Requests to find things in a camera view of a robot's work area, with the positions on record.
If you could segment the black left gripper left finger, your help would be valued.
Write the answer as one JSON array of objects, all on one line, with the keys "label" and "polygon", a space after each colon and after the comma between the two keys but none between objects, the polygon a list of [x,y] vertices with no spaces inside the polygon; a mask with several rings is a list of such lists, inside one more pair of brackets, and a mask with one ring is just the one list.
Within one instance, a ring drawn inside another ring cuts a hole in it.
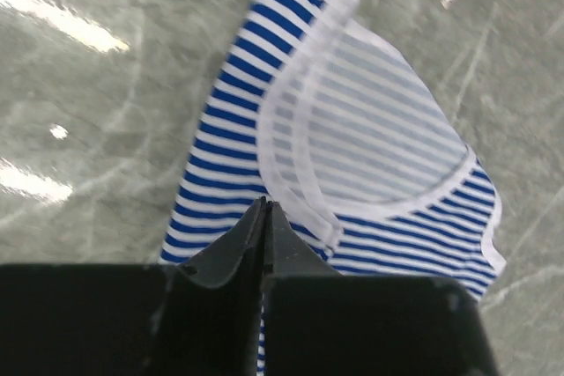
[{"label": "black left gripper left finger", "polygon": [[255,374],[263,223],[257,199],[177,265],[3,265],[2,374]]}]

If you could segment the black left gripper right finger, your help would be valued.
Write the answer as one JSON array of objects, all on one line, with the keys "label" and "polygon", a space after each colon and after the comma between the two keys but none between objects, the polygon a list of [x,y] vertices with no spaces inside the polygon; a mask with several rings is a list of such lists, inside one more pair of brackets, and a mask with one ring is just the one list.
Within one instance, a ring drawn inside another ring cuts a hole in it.
[{"label": "black left gripper right finger", "polygon": [[277,203],[265,223],[268,375],[495,375],[475,301],[435,276],[342,276]]}]

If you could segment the blue white striped tank top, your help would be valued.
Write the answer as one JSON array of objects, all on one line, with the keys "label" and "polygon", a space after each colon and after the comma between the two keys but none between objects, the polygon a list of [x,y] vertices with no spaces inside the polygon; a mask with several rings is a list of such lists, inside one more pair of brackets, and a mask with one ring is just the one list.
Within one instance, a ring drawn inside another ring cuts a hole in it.
[{"label": "blue white striped tank top", "polygon": [[264,201],[342,276],[435,276],[477,302],[502,272],[501,200],[358,0],[252,0],[204,104],[160,261],[187,262]]}]

